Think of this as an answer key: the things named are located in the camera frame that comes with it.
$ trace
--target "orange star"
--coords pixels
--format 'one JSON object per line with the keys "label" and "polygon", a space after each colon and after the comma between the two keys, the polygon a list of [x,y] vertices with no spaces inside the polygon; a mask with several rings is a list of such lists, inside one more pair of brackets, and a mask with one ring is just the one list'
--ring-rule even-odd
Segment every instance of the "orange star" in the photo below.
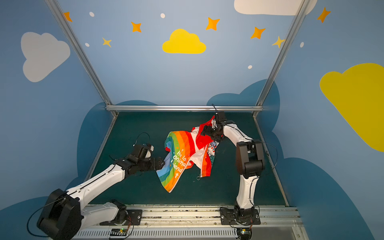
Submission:
{"label": "orange star", "polygon": [[331,11],[327,11],[327,10],[325,10],[325,8],[324,8],[324,10],[323,10],[323,12],[321,13],[321,15],[319,16],[319,18],[317,19],[317,20],[321,20],[321,22],[323,23],[324,22],[324,20],[325,20],[325,18],[328,16],[328,14],[330,14],[331,13]]}
{"label": "orange star", "polygon": [[72,19],[70,18],[70,12],[67,12],[67,13],[64,13],[64,16],[65,18],[68,20],[68,21],[72,21]]}
{"label": "orange star", "polygon": [[220,19],[212,20],[212,19],[208,18],[208,26],[207,26],[206,30],[213,29],[216,31],[216,25],[219,21],[220,21]]}
{"label": "orange star", "polygon": [[138,24],[135,24],[135,23],[133,23],[133,22],[131,22],[131,23],[132,23],[132,26],[133,26],[133,30],[132,30],[132,32],[134,32],[134,31],[138,31],[138,32],[141,33],[141,30],[140,30],[140,25],[141,25],[141,23],[138,23]]}
{"label": "orange star", "polygon": [[253,35],[251,36],[251,39],[252,39],[252,38],[258,38],[258,39],[260,39],[260,38],[262,37],[262,33],[263,33],[264,30],[265,30],[265,28],[264,28],[264,29],[258,29],[257,27],[255,27],[255,32],[254,32]]}

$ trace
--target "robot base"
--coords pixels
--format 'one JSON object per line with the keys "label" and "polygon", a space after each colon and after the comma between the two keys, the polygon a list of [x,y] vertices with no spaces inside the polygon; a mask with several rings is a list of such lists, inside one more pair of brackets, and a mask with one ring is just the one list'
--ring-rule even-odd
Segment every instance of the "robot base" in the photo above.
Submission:
{"label": "robot base", "polygon": [[220,208],[221,225],[260,225],[259,212],[252,207],[250,209],[241,209],[235,206],[234,209],[225,207]]}
{"label": "robot base", "polygon": [[111,200],[111,202],[119,208],[119,211],[112,221],[101,222],[101,226],[140,225],[142,210],[127,210],[127,207],[119,201]]}

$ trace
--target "rainbow stripes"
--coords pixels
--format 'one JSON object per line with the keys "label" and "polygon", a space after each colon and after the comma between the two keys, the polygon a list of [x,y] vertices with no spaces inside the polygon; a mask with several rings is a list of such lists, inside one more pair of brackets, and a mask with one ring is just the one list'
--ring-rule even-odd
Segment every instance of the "rainbow stripes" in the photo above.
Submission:
{"label": "rainbow stripes", "polygon": [[164,144],[169,154],[165,166],[157,171],[163,187],[171,192],[186,169],[190,157],[195,154],[195,144],[187,131],[170,132]]}

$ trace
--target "black cable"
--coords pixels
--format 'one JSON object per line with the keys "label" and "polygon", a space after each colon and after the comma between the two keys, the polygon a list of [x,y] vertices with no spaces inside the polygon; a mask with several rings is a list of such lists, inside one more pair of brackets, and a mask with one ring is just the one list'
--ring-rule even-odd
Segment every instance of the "black cable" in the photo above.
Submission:
{"label": "black cable", "polygon": [[140,134],[137,136],[137,138],[136,138],[136,142],[135,142],[134,146],[136,145],[136,143],[137,143],[137,140],[139,139],[140,135],[141,135],[141,134],[143,134],[143,133],[145,133],[145,134],[147,134],[147,135],[148,135],[148,138],[149,138],[149,142],[151,142],[151,136],[150,136],[148,133],[146,133],[146,132],[142,132],[142,133],[140,133]]}
{"label": "black cable", "polygon": [[276,165],[277,165],[277,160],[279,159],[279,158],[278,158],[278,156],[279,156],[279,151],[277,151],[277,148],[276,148],[274,145],[272,145],[272,144],[270,144],[270,143],[267,143],[267,142],[263,142],[263,143],[268,144],[268,145],[271,145],[271,146],[274,147],[275,150],[276,150],[276,162],[275,162],[275,164],[274,164],[274,166],[273,166],[273,168],[272,168],[272,170],[274,170],[275,167],[276,167]]}
{"label": "black cable", "polygon": [[[108,172],[112,171],[112,170],[115,168],[115,166],[116,166],[116,164],[114,164],[113,167],[111,168],[111,170],[109,170]],[[95,180],[93,180],[92,182],[88,183],[87,185],[82,186],[80,189],[85,188],[86,186],[90,185],[91,183],[93,183],[94,181],[98,180],[99,178],[101,178],[101,177],[103,177],[103,176],[104,176],[104,175],[102,175],[102,176],[96,178]],[[31,233],[31,231],[29,230],[29,221],[31,220],[31,218],[33,217],[33,215],[34,215],[35,213],[37,213],[40,209],[43,209],[43,208],[45,208],[46,206],[48,206],[48,205],[50,205],[50,204],[52,204],[52,203],[55,203],[55,202],[57,202],[57,201],[60,201],[60,200],[62,200],[62,199],[64,199],[64,198],[66,198],[66,197],[67,197],[67,196],[62,197],[62,198],[60,198],[60,199],[57,199],[57,200],[55,200],[55,201],[53,201],[53,202],[51,202],[51,203],[49,203],[49,204],[46,204],[45,206],[42,206],[41,208],[39,208],[38,210],[36,210],[34,213],[32,213],[32,215],[28,218],[28,221],[26,222],[26,230],[27,230],[27,232],[28,232],[30,235],[35,236],[35,237],[48,237],[48,236],[41,236],[41,235],[36,235],[36,234]]]}
{"label": "black cable", "polygon": [[53,202],[51,202],[51,203],[48,203],[48,204],[42,206],[41,208],[37,209],[34,213],[32,213],[32,215],[28,218],[28,221],[26,222],[26,230],[27,230],[27,232],[28,232],[30,235],[35,236],[35,237],[48,237],[48,236],[36,235],[36,234],[31,233],[31,231],[29,230],[29,221],[31,220],[31,218],[33,217],[33,215],[34,215],[35,213],[37,213],[40,209],[43,209],[43,208],[45,208],[46,206],[51,205],[52,203],[55,203],[55,202],[57,202],[57,201],[63,200],[63,199],[65,199],[66,197],[67,197],[67,196],[62,197],[62,198],[60,198],[60,199],[57,199],[57,200],[55,200],[55,201],[53,201]]}
{"label": "black cable", "polygon": [[135,228],[135,225],[132,225],[131,233],[128,236],[126,236],[123,240],[127,239],[133,233],[134,228]]}
{"label": "black cable", "polygon": [[215,109],[215,111],[216,111],[216,113],[217,113],[217,109],[216,109],[216,107],[215,107],[215,105],[212,103],[212,106],[214,107],[214,109]]}
{"label": "black cable", "polygon": [[255,178],[255,179],[253,179],[252,180],[252,182],[251,182],[251,186],[249,187],[249,202],[253,205],[253,206],[255,206],[252,202],[251,202],[251,188],[252,188],[252,184],[253,184],[253,181],[254,180],[256,180],[256,179],[259,179],[260,177],[257,177],[257,178]]}

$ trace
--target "cartoon character print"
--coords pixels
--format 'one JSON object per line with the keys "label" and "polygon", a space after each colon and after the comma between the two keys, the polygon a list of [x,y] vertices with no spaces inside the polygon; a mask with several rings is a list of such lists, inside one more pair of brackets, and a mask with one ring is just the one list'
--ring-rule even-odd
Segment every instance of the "cartoon character print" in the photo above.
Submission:
{"label": "cartoon character print", "polygon": [[209,159],[211,160],[211,164],[214,163],[215,159],[215,149],[217,147],[218,142],[211,142],[207,147],[207,154],[209,156]]}

